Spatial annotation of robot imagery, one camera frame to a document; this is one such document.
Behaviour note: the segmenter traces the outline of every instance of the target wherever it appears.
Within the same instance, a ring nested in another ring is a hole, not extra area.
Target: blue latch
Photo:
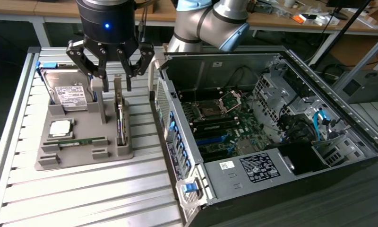
[[[184,193],[191,193],[197,191],[196,183],[188,183],[184,185]]]
[[[176,121],[173,121],[173,122],[171,123],[171,125],[169,125],[169,130],[173,130],[175,125],[176,125]]]
[[[44,63],[43,69],[58,69],[58,63],[55,62],[50,62],[50,63]]]

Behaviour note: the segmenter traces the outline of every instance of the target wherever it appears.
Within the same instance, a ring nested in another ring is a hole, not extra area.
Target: metal table
[[[0,141],[0,226],[183,226],[150,105],[148,75],[124,92],[135,158],[36,171],[50,100],[36,61],[72,64],[66,48],[40,53],[30,49]],[[118,62],[107,68],[110,81],[124,74]],[[106,98],[114,98],[114,83],[110,90]]]

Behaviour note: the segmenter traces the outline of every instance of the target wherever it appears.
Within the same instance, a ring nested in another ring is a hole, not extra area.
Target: desk
[[[300,0],[307,5],[316,6],[321,4],[321,8],[327,11],[324,3],[316,0]],[[297,9],[287,9],[291,13],[296,13]],[[176,10],[171,0],[160,0],[155,6],[155,13],[148,15],[150,26],[175,26]],[[136,14],[136,23],[142,18],[142,14]],[[79,17],[79,9],[75,0],[59,0],[56,3],[38,2],[36,0],[0,0],[0,20],[28,21],[34,24],[36,36],[43,47],[51,46],[46,23],[82,23]],[[283,31],[283,32],[305,32],[321,33],[324,26],[319,25],[301,25],[289,18],[279,17],[275,14],[267,15],[261,13],[249,14],[248,22],[251,30],[256,32],[264,31]],[[340,30],[343,29],[347,21],[341,21],[337,26],[328,26],[325,31],[331,34],[324,42],[311,64],[323,55],[328,46],[333,42]],[[369,28],[361,22],[356,21],[347,34],[352,35],[378,35],[378,30]]]

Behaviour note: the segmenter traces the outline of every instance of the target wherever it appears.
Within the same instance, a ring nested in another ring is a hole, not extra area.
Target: metal frame
[[[94,59],[95,56],[88,53],[88,57]],[[136,52],[132,60],[139,58]],[[28,54],[26,60],[0,142],[0,226],[82,226],[100,222],[119,226],[128,223],[134,226],[165,223],[181,226],[179,204],[156,135],[148,74],[134,81],[132,92],[126,92],[123,85],[126,99],[132,104],[135,157],[52,171],[34,169],[50,100],[46,85],[35,72],[38,60],[72,62],[66,48],[44,48],[40,54]],[[108,73],[110,77],[122,75],[126,81],[120,64],[110,63]],[[114,96],[112,90],[104,98],[108,100]],[[44,206],[32,206],[36,202]]]
[[[300,62],[303,65],[304,70],[309,74],[312,80],[321,85],[321,89],[324,92],[332,96],[333,100],[337,102],[337,104],[341,106],[343,110],[349,114],[349,116],[353,118],[353,120],[359,123],[359,125],[364,128],[369,136],[373,138],[376,143],[378,144],[378,131],[375,129],[375,127],[367,122],[367,120],[360,116],[359,112],[355,110],[355,108],[351,107],[351,105],[343,100],[340,95],[336,92],[336,89],[327,86],[327,82],[324,79],[316,75],[315,71],[308,67],[308,65],[303,62],[297,54],[289,50],[288,53],[293,56],[293,58]]]
[[[39,53],[30,52],[26,58],[20,82],[14,96],[12,108],[8,114],[3,137],[0,140],[0,207],[6,193],[10,171],[12,169],[11,166],[18,145],[16,142],[19,140],[23,124],[23,121],[19,121],[18,119],[24,117],[38,59]]]
[[[344,87],[351,83],[353,80],[355,76],[359,74],[359,72],[363,70],[363,68],[367,66],[369,61],[376,58],[376,55],[378,53],[378,42],[375,45],[373,49],[367,53],[365,57],[363,60],[359,62],[353,70],[340,78],[340,80],[336,82],[333,85],[333,90],[340,93],[340,91],[344,89]]]

